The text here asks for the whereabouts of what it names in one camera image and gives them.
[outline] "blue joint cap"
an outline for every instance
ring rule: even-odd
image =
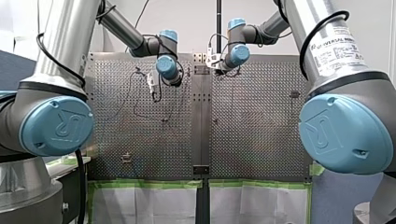
[[[20,142],[36,156],[63,156],[79,149],[92,129],[93,115],[87,104],[76,97],[53,97],[26,116]]]
[[[177,33],[174,30],[163,30],[160,32],[160,35],[177,42]]]
[[[250,57],[250,50],[246,45],[243,44],[238,44],[235,47],[233,47],[230,53],[230,60],[236,66],[245,63],[249,57]]]
[[[242,19],[242,18],[235,18],[232,19],[228,22],[228,30],[232,30],[233,28],[240,26],[240,25],[246,25],[247,22]]]
[[[156,68],[158,73],[167,80],[173,80],[177,76],[177,65],[168,55],[163,55],[157,59]]]
[[[321,94],[301,111],[300,136],[309,155],[343,174],[373,175],[388,168],[393,143],[380,118],[360,102]]]

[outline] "sticker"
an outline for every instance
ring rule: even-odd
[[[334,27],[333,35],[316,37],[309,48],[320,76],[328,77],[346,65],[366,65],[355,38],[346,27]]]

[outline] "logo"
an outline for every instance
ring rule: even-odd
[[[305,130],[317,154],[341,148],[337,133],[332,127],[329,111],[314,116],[305,123]]]
[[[84,124],[85,115],[72,111],[61,110],[58,116],[61,123],[56,127],[55,134],[59,138],[52,138],[52,140],[79,142],[79,132]]]

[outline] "metal rod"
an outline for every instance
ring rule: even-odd
[[[338,11],[334,7],[332,0],[284,1],[283,7],[286,9],[286,15],[289,18],[290,27],[299,50],[301,50],[306,37],[314,27],[320,21]],[[311,41],[311,44],[332,40],[332,38],[336,38],[339,35],[340,30],[344,31],[343,34],[350,35],[347,24],[342,17],[334,18],[322,27],[315,35],[314,40]],[[361,64],[347,64],[337,69],[333,74],[323,76],[319,72],[311,49],[308,49],[304,56],[304,68],[312,85],[311,90],[339,77],[357,74],[368,69],[367,66]]]
[[[218,0],[218,14],[217,14],[217,44],[216,44],[216,52],[221,53],[221,0]]]
[[[49,14],[43,43],[59,63],[83,76],[100,0],[56,0]],[[85,94],[76,77],[40,52],[35,73],[22,82],[38,82]]]
[[[106,11],[112,7],[113,5],[106,1]],[[120,14],[116,7],[102,18],[102,24],[132,50],[138,49],[145,40],[134,26]]]

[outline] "metal bracket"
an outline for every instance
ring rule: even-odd
[[[132,163],[132,155],[127,152],[125,155],[121,156],[122,163]]]
[[[208,175],[209,166],[208,165],[194,165],[193,172],[195,175]]]
[[[195,75],[210,75],[210,68],[206,65],[195,65],[194,66]]]

